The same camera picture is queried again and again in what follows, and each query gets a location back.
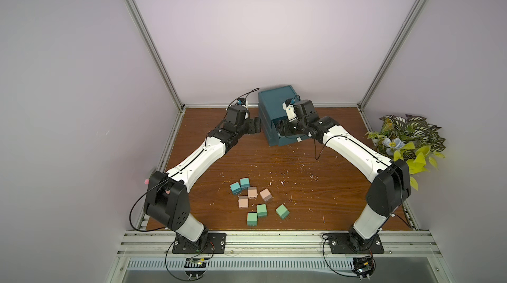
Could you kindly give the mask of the teal drawer cabinet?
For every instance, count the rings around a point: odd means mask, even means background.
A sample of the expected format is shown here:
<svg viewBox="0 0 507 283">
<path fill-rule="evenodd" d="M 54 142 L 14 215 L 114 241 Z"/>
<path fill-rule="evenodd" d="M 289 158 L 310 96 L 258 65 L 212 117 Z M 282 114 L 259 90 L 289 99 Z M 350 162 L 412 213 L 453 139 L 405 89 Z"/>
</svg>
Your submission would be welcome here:
<svg viewBox="0 0 507 283">
<path fill-rule="evenodd" d="M 282 120 L 286 121 L 288 119 L 286 111 L 283 109 L 283 104 L 287 99 L 293 99 L 296 96 L 297 93 L 291 85 L 264 90 L 258 94 L 261 131 L 264 133 L 269 146 L 282 147 L 308 139 L 304 135 L 281 136 L 277 131 L 277 124 Z"/>
</svg>

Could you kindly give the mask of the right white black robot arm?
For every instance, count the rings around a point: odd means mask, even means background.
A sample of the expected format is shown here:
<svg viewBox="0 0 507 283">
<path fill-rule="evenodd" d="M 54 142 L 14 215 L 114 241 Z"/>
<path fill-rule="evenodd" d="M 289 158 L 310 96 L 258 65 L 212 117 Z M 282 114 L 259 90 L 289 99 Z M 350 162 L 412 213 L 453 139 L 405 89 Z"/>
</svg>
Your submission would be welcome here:
<svg viewBox="0 0 507 283">
<path fill-rule="evenodd" d="M 348 133 L 335 119 L 320 117 L 312 101 L 287 99 L 282 104 L 286 120 L 277 124 L 281 136 L 306 135 L 342 155 L 370 182 L 366 206 L 349 229 L 348 245 L 368 249 L 386 221 L 411 194 L 409 166 L 372 150 Z"/>
</svg>

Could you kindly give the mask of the teal plug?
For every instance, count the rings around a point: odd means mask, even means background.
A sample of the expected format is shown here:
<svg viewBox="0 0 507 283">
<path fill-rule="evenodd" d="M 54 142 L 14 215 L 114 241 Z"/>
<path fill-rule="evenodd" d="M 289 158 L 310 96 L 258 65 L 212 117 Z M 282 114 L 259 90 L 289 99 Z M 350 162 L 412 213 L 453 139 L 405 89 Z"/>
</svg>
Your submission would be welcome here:
<svg viewBox="0 0 507 283">
<path fill-rule="evenodd" d="M 242 192 L 242 187 L 239 184 L 239 182 L 235 182 L 235 183 L 231 184 L 230 188 L 231 188 L 232 194 L 234 194 L 234 195 L 239 195 Z"/>
<path fill-rule="evenodd" d="M 240 187 L 241 190 L 248 189 L 250 187 L 250 179 L 248 177 L 241 178 Z"/>
</svg>

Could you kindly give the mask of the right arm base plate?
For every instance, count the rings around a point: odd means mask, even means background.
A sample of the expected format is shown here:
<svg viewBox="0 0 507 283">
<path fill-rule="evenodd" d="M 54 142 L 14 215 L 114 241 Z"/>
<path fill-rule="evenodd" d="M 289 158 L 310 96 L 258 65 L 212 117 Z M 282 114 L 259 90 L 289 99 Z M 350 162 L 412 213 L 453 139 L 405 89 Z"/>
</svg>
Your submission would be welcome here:
<svg viewBox="0 0 507 283">
<path fill-rule="evenodd" d="M 364 239 L 358 234 L 348 232 L 333 232 L 327 234 L 328 245 L 332 254 L 370 255 L 384 254 L 384 246 L 378 234 L 370 239 Z"/>
</svg>

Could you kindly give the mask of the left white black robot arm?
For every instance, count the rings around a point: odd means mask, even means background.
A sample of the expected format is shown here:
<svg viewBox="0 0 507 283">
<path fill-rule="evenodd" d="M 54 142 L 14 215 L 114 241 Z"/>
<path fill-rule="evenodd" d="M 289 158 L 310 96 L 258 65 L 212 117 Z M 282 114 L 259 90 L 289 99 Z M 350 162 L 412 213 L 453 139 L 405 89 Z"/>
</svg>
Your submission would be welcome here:
<svg viewBox="0 0 507 283">
<path fill-rule="evenodd" d="M 208 229 L 191 214 L 189 192 L 240 138 L 260 132 L 261 119 L 252 117 L 246 106 L 229 107 L 224 119 L 185 160 L 165 173 L 155 171 L 150 176 L 144 213 L 201 249 L 207 243 Z"/>
</svg>

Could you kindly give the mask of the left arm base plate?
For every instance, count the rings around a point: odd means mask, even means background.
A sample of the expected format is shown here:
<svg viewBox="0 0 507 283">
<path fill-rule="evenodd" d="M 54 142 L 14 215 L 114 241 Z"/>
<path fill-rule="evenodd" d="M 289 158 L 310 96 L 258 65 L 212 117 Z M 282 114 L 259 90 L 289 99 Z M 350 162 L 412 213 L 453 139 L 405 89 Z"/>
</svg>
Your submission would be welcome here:
<svg viewBox="0 0 507 283">
<path fill-rule="evenodd" d="M 176 240 L 172 247 L 173 254 L 223 254 L 227 235 L 220 232 L 204 232 L 196 242 L 176 235 Z"/>
</svg>

